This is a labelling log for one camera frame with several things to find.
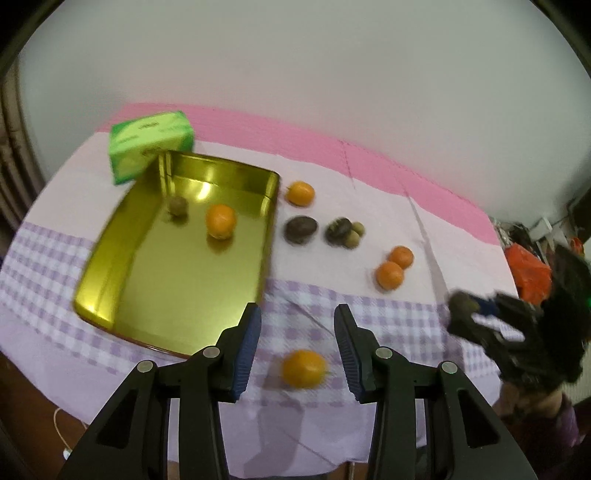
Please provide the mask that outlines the gold rectangular metal tin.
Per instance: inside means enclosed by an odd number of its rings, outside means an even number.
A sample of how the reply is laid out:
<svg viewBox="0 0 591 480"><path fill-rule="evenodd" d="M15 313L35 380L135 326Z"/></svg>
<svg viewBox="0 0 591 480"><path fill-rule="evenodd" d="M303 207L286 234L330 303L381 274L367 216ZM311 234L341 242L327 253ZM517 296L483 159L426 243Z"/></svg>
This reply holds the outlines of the gold rectangular metal tin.
<svg viewBox="0 0 591 480"><path fill-rule="evenodd" d="M263 302L280 191L276 172L166 151L114 210L73 299L79 317L124 340L180 357L212 345L245 306ZM182 196L187 216L168 213ZM207 234L211 205L235 210L228 240Z"/></svg>

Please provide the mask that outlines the dark passion fruit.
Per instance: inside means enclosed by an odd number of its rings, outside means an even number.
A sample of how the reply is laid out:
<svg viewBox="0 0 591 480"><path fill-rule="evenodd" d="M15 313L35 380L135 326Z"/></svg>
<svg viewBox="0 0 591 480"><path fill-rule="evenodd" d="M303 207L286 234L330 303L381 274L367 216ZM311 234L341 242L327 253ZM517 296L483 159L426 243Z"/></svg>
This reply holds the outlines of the dark passion fruit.
<svg viewBox="0 0 591 480"><path fill-rule="evenodd" d="M448 299L448 308L452 322L470 323L473 315L480 313L479 303L468 293L454 292Z"/></svg>
<svg viewBox="0 0 591 480"><path fill-rule="evenodd" d="M287 220L283 227L283 237L294 245L304 245L318 230L318 222L308 216L295 216Z"/></svg>
<svg viewBox="0 0 591 480"><path fill-rule="evenodd" d="M346 241L346 237L352 231L352 222L346 217L339 217L332 220L325 228L325 241L332 246L342 246Z"/></svg>

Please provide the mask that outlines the small green longan right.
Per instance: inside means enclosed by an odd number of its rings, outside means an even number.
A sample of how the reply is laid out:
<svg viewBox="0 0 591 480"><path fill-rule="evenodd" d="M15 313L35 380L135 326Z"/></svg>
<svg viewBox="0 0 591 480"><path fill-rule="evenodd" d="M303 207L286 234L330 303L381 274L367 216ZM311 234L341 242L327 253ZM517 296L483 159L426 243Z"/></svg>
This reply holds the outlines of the small green longan right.
<svg viewBox="0 0 591 480"><path fill-rule="evenodd" d="M356 232L360 237L366 234L366 227L363 226L361 222L353 222L352 223L352 230Z"/></svg>

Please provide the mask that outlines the orange tangerine in tin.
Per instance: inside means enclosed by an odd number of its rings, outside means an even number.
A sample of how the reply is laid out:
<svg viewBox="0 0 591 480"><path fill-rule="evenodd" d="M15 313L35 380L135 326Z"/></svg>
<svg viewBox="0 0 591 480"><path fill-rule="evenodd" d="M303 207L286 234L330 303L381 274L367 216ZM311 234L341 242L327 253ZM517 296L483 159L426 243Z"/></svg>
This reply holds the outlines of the orange tangerine in tin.
<svg viewBox="0 0 591 480"><path fill-rule="evenodd" d="M233 236L238 218L235 210L225 204L214 204L205 215L206 231L215 240L228 240Z"/></svg>

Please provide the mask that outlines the green tissue pack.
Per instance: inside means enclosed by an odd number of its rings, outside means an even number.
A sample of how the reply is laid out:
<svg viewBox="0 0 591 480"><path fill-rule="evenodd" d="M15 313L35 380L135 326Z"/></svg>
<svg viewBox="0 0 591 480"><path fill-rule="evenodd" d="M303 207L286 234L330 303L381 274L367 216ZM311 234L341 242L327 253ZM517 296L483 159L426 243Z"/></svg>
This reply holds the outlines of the green tissue pack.
<svg viewBox="0 0 591 480"><path fill-rule="evenodd" d="M191 152L194 130L181 111L161 112L115 124L107 153L113 183L136 179L161 151Z"/></svg>

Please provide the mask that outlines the small green longan left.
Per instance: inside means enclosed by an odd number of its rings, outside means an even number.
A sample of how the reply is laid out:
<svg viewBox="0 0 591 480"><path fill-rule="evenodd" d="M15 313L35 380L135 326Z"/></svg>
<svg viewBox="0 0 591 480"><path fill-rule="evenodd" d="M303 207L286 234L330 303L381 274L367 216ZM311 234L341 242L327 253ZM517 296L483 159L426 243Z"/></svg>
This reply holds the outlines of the small green longan left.
<svg viewBox="0 0 591 480"><path fill-rule="evenodd" d="M361 235L356 232L355 230L349 231L349 234L346 235L345 240L342 242L342 245L348 249L355 249L360 245L361 242Z"/></svg>

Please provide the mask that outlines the orange tangerine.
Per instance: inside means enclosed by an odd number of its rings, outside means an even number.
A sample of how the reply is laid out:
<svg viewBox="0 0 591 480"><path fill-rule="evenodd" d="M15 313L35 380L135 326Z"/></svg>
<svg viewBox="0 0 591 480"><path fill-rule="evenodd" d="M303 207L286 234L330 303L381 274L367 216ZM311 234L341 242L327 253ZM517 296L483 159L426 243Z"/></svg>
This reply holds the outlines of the orange tangerine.
<svg viewBox="0 0 591 480"><path fill-rule="evenodd" d="M294 389L314 389L325 381L328 363L321 354L311 350L291 352L281 363L284 384Z"/></svg>
<svg viewBox="0 0 591 480"><path fill-rule="evenodd" d="M225 204L214 204L205 215L206 231L215 240L228 240L233 236L238 218L235 210Z"/></svg>
<svg viewBox="0 0 591 480"><path fill-rule="evenodd" d="M403 284L405 272L397 263L386 261L376 269L375 278L383 290L393 291Z"/></svg>
<svg viewBox="0 0 591 480"><path fill-rule="evenodd" d="M396 246L389 254L388 260L398 264L401 269L410 268L415 260L413 251L406 246Z"/></svg>
<svg viewBox="0 0 591 480"><path fill-rule="evenodd" d="M308 207L315 200L315 189L304 181L295 181L287 187L286 200L297 207Z"/></svg>

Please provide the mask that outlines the pink foam mat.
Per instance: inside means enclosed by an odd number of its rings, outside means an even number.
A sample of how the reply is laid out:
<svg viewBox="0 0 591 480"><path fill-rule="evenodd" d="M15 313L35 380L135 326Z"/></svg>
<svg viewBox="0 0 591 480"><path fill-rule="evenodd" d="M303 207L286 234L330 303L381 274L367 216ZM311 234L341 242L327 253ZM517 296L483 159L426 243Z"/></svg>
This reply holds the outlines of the pink foam mat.
<svg viewBox="0 0 591 480"><path fill-rule="evenodd" d="M463 197L381 153L280 120L197 105L130 103L98 130L108 132L114 124L164 111L183 112L199 141L315 164L388 193L406 193L424 210L473 237L500 244L488 215Z"/></svg>

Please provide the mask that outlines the orange plastic bag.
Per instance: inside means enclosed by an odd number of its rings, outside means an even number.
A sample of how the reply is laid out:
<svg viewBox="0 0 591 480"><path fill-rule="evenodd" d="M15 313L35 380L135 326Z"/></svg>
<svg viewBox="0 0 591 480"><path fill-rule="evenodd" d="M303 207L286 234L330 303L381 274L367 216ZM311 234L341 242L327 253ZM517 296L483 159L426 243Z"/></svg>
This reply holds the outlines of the orange plastic bag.
<svg viewBox="0 0 591 480"><path fill-rule="evenodd" d="M551 269L519 244L504 250L519 297L539 306L551 291Z"/></svg>

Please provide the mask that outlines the small green longan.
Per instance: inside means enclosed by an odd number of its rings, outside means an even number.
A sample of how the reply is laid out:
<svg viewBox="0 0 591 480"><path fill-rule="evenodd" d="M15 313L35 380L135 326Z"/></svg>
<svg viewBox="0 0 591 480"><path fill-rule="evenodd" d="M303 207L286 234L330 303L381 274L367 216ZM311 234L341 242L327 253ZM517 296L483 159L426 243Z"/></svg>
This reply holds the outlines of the small green longan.
<svg viewBox="0 0 591 480"><path fill-rule="evenodd" d="M361 235L356 232L355 230L349 231L349 234L346 235L345 240L342 242L342 245L348 249L355 249L360 245L361 242Z"/></svg>
<svg viewBox="0 0 591 480"><path fill-rule="evenodd" d="M360 237L366 234L366 227L363 226L361 222L353 222L352 223L352 230L356 232Z"/></svg>

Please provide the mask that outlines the small brown longan in tin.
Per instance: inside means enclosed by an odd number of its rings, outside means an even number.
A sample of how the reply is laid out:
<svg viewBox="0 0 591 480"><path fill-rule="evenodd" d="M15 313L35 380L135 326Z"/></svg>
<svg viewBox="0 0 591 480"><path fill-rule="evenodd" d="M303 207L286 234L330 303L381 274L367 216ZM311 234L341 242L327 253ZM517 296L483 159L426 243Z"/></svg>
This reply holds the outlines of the small brown longan in tin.
<svg viewBox="0 0 591 480"><path fill-rule="evenodd" d="M172 196L168 199L168 213L174 218L187 216L188 202L182 196Z"/></svg>

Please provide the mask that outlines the brown striped curtain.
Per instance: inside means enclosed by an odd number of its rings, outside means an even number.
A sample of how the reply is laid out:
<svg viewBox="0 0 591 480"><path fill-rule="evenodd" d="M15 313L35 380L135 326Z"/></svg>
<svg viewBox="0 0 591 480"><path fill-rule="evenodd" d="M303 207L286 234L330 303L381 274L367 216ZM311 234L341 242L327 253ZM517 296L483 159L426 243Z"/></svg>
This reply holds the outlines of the brown striped curtain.
<svg viewBox="0 0 591 480"><path fill-rule="evenodd" d="M15 60L1 80L1 219L16 232L45 186L29 141Z"/></svg>

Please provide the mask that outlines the white purple checkered tablecloth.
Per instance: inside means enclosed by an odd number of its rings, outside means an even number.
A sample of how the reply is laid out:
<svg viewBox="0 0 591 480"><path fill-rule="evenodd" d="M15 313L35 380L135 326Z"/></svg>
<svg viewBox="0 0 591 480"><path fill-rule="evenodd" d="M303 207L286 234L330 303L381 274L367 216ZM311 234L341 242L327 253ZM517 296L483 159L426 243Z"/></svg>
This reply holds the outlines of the white purple checkered tablecloth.
<svg viewBox="0 0 591 480"><path fill-rule="evenodd" d="M107 143L106 133L95 133L65 162L27 215L1 270L2 352L51 402L86 422L137 362L171 362L95 329L71 308L90 249L125 194L111 180ZM480 348L449 337L443 320L451 290L514 292L500 245L440 219L406 193L322 166L205 141L197 151L276 171L283 183L308 182L317 194L310 213L318 222L348 217L366 227L353 250L321 238L304 247L274 240L249 387L238 403L221 409L231 474L311 475L367 459L374 409L356 403L346 387L332 330L339 303L409 360L452 360L487 400L498 398L494 364ZM386 291L375 271L399 245L415 260L403 284ZM318 387L294 389L281 380L283 359L297 350L317 352L328 363Z"/></svg>

